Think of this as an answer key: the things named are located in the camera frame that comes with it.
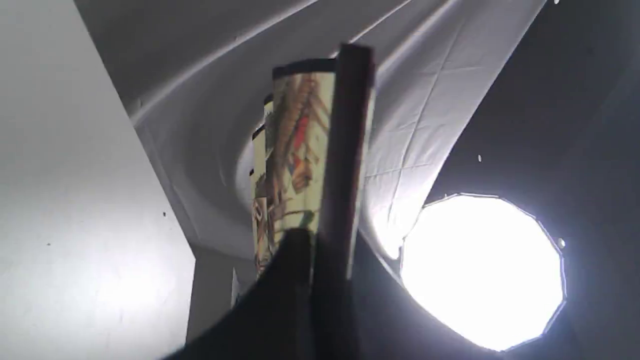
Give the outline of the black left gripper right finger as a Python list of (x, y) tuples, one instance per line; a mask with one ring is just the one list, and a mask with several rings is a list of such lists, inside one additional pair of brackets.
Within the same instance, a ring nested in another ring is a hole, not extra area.
[(397, 281), (368, 240), (355, 238), (352, 267), (356, 353), (352, 360), (493, 360), (428, 314)]

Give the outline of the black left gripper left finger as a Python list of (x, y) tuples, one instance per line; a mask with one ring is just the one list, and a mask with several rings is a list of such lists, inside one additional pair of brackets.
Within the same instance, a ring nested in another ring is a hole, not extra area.
[(267, 269), (210, 329), (169, 360), (311, 360), (311, 234), (285, 233)]

